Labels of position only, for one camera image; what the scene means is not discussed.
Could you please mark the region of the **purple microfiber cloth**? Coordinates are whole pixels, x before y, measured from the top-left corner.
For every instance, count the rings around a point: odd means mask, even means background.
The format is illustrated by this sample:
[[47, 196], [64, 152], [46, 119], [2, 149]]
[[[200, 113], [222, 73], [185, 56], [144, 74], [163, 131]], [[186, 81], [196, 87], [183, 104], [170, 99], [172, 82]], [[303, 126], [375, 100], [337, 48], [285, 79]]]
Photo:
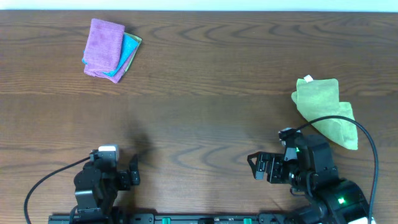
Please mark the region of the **purple microfiber cloth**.
[[111, 72], [116, 69], [121, 55], [125, 26], [101, 19], [92, 19], [83, 52], [85, 70]]

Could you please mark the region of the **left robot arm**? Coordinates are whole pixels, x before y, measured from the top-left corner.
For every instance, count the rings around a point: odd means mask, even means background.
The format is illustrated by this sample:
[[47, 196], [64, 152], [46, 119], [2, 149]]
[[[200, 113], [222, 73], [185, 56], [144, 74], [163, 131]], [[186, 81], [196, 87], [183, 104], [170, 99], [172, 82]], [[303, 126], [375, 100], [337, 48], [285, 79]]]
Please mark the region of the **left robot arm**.
[[119, 191], [140, 184], [138, 156], [133, 155], [126, 170], [118, 170], [117, 164], [115, 152], [90, 153], [89, 161], [74, 178], [77, 206], [70, 212], [70, 223], [129, 223], [114, 201]]

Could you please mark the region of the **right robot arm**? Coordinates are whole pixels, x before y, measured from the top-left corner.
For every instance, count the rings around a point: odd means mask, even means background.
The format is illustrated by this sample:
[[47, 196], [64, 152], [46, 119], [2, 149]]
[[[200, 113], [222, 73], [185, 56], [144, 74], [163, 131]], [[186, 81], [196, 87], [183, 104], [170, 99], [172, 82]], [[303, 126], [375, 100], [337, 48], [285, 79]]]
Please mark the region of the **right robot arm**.
[[289, 184], [290, 193], [309, 204], [273, 218], [274, 223], [371, 223], [369, 204], [354, 182], [339, 177], [331, 147], [321, 135], [281, 136], [285, 152], [247, 157], [256, 180]]

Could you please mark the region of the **light green cloth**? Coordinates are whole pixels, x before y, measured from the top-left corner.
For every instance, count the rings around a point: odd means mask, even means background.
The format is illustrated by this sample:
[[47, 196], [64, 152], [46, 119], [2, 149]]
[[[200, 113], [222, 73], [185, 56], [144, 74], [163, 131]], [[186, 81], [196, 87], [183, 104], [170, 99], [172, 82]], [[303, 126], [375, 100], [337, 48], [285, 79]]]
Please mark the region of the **light green cloth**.
[[[351, 103], [340, 101], [338, 80], [312, 80], [299, 78], [291, 98], [299, 113], [311, 121], [324, 116], [343, 116], [354, 119]], [[329, 140], [349, 149], [358, 149], [358, 131], [355, 124], [342, 119], [325, 119], [313, 126]]]

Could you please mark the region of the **white cloth tag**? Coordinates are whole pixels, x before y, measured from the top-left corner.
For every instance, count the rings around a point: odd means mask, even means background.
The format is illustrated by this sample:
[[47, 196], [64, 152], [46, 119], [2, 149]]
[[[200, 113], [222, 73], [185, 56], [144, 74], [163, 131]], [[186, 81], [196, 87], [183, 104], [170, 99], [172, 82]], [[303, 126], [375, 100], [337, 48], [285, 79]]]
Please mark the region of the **white cloth tag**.
[[304, 79], [307, 83], [310, 83], [310, 82], [313, 81], [313, 78], [312, 78], [311, 75], [306, 75], [303, 79]]

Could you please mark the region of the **folded purple cloth in stack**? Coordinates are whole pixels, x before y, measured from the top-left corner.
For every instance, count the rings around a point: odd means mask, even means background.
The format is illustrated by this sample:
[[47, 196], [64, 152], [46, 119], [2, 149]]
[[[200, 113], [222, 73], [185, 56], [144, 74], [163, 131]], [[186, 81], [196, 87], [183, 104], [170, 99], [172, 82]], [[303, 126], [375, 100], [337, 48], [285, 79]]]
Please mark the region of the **folded purple cloth in stack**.
[[112, 77], [110, 77], [108, 75], [105, 75], [103, 72], [94, 72], [92, 70], [89, 70], [87, 65], [85, 65], [84, 73], [87, 74], [87, 75], [90, 75], [92, 77], [106, 78], [108, 80], [111, 80], [113, 83], [118, 83], [122, 79], [123, 75], [128, 71], [130, 65], [132, 64], [132, 61], [134, 59], [134, 56], [135, 56], [136, 52], [137, 52], [137, 48], [134, 49], [132, 54], [123, 63], [121, 68]]

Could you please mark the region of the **folded blue cloth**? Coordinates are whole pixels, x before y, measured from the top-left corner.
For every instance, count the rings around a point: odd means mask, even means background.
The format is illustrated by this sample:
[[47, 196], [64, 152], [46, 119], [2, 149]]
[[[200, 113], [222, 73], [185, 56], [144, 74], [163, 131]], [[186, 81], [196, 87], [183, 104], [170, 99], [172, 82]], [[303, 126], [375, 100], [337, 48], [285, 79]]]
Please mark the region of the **folded blue cloth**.
[[103, 72], [105, 75], [108, 75], [110, 77], [114, 76], [115, 73], [121, 68], [121, 66], [123, 65], [123, 63], [127, 60], [127, 52], [126, 52], [126, 47], [127, 47], [127, 37], [124, 33], [123, 35], [123, 42], [122, 42], [122, 46], [121, 46], [121, 55], [120, 55], [120, 59], [119, 59], [119, 63], [118, 66], [116, 67], [115, 70], [111, 71], [111, 72]]

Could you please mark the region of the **folded green cloth in stack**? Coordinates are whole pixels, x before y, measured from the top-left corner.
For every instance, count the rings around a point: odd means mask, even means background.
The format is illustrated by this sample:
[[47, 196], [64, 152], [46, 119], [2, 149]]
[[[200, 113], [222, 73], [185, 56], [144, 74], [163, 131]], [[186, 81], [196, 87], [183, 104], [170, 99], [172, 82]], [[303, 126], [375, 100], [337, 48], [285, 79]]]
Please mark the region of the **folded green cloth in stack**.
[[133, 61], [134, 56], [142, 42], [142, 39], [133, 34], [125, 33], [125, 35], [127, 37], [127, 47], [126, 47], [127, 60], [125, 61], [124, 72], [127, 72], [129, 67], [132, 64], [132, 61]]

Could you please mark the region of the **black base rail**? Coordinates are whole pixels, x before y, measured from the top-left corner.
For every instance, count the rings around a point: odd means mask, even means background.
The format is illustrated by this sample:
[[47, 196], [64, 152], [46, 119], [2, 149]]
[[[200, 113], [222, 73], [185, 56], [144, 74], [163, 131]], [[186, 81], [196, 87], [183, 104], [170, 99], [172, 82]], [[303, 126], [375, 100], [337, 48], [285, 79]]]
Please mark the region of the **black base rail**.
[[75, 215], [72, 223], [114, 223], [114, 224], [284, 224], [285, 215], [261, 213], [259, 215], [154, 215], [137, 213], [113, 215], [107, 220], [84, 220]]

